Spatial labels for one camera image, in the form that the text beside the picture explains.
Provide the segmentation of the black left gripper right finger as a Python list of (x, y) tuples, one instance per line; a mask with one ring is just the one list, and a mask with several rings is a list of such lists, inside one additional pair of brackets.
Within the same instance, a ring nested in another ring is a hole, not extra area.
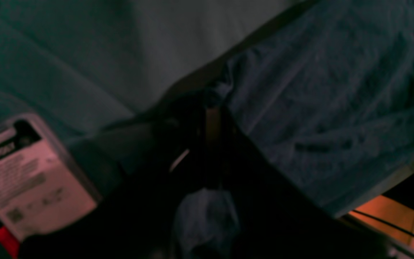
[(232, 196), (240, 232), (233, 259), (386, 259), (387, 243), (315, 206), (236, 131), (207, 110), (207, 186)]

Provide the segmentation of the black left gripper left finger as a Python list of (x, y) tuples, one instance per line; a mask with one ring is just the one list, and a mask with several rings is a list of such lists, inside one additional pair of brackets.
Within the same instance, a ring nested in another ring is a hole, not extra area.
[(206, 183), (206, 108), (175, 101), (155, 121), (156, 145), (97, 209), (77, 223), (23, 241), (21, 259), (137, 259), (170, 251), (176, 211)]

